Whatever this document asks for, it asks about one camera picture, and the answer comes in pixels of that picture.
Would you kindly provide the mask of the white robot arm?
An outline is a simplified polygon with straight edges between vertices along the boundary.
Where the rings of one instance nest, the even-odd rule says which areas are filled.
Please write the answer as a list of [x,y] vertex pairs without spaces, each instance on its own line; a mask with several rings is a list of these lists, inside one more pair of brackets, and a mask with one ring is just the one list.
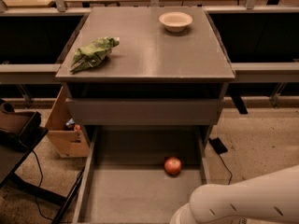
[[230,224],[241,218],[299,224],[299,166],[232,185],[203,185],[170,224]]

